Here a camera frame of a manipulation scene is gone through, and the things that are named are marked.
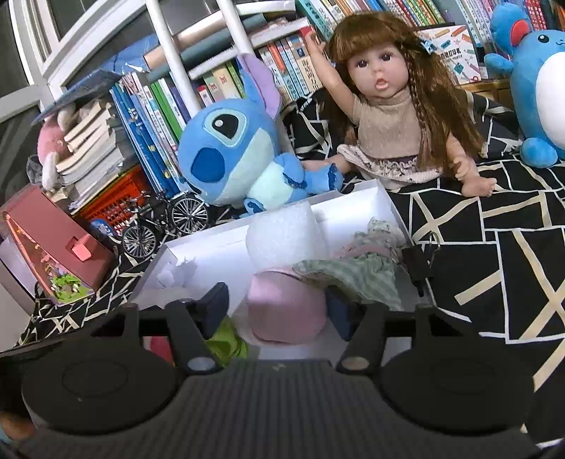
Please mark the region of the person's left hand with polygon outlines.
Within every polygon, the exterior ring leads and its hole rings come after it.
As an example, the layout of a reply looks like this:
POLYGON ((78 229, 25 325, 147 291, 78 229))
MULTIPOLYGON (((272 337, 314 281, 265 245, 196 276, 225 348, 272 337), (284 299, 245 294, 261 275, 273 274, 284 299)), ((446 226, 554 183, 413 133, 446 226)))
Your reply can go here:
POLYGON ((7 443, 23 441, 35 434, 35 426, 30 420, 8 412, 0 414, 0 428, 1 440, 7 443))

